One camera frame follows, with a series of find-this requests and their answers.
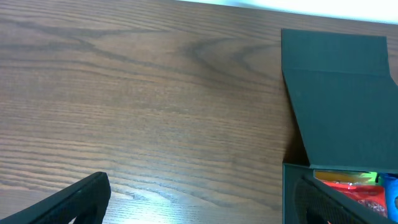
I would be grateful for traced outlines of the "black gift box with lid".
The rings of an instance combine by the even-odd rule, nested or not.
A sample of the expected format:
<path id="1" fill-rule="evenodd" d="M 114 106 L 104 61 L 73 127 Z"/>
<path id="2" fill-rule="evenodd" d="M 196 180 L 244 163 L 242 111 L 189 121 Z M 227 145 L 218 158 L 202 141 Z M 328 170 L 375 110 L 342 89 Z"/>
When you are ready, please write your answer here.
<path id="1" fill-rule="evenodd" d="M 283 162 L 283 221 L 299 223 L 294 187 L 303 176 L 377 172 L 382 186 L 382 173 L 397 175 L 397 84 L 382 36 L 283 29 L 281 53 L 299 131 Z"/>

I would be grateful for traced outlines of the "red Hacks candy bag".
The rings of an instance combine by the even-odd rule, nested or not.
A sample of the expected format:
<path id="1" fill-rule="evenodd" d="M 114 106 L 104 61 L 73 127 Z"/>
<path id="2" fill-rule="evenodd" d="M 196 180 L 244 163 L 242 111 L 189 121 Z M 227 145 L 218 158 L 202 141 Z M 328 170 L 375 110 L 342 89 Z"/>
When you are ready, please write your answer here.
<path id="1" fill-rule="evenodd" d="M 387 217 L 384 187 L 380 185 L 353 185 L 352 183 L 326 181 L 323 181 L 323 183 L 357 201 L 364 207 L 370 208 L 379 215 Z"/>

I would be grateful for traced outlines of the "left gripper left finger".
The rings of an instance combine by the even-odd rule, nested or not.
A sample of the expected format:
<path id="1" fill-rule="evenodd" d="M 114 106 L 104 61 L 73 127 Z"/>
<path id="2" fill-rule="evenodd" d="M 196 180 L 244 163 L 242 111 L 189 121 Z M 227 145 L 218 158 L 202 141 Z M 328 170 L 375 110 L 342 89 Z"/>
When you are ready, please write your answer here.
<path id="1" fill-rule="evenodd" d="M 1 220 L 2 224 L 102 224 L 111 187 L 95 172 L 40 202 Z"/>

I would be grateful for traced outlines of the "yellow seeds snack bag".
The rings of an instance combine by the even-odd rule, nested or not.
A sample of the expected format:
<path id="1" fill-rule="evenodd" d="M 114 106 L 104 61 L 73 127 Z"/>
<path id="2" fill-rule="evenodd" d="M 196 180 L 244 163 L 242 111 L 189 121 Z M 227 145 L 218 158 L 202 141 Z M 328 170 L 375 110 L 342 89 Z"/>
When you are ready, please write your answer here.
<path id="1" fill-rule="evenodd" d="M 314 177 L 326 182 L 343 182 L 343 183 L 362 183 L 367 182 L 368 178 L 363 177 L 356 172 L 330 171 L 330 170 L 316 170 Z"/>

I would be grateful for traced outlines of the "blue Oreo cookie pack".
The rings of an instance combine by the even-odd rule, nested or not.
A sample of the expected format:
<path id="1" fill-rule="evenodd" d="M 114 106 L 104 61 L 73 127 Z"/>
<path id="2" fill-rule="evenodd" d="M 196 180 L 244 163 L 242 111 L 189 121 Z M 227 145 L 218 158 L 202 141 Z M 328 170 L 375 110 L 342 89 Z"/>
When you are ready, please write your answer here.
<path id="1" fill-rule="evenodd" d="M 397 175 L 382 173 L 380 178 L 385 189 L 387 216 L 397 222 Z"/>

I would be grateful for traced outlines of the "green Haribo gummy bag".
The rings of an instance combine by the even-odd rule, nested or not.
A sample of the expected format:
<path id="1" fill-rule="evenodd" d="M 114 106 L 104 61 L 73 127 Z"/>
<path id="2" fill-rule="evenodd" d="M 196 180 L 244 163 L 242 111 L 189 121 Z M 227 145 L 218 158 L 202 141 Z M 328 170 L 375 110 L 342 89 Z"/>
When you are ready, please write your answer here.
<path id="1" fill-rule="evenodd" d="M 377 185 L 379 174 L 377 172 L 363 172 L 358 175 L 358 182 L 364 185 Z"/>

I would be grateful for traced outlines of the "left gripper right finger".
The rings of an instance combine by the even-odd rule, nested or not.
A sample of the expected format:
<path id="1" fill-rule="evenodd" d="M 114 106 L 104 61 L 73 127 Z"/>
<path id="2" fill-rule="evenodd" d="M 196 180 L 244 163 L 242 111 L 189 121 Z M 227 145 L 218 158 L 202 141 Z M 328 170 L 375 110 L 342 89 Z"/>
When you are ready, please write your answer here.
<path id="1" fill-rule="evenodd" d="M 296 181 L 294 212 L 300 224 L 394 224 L 311 176 Z"/>

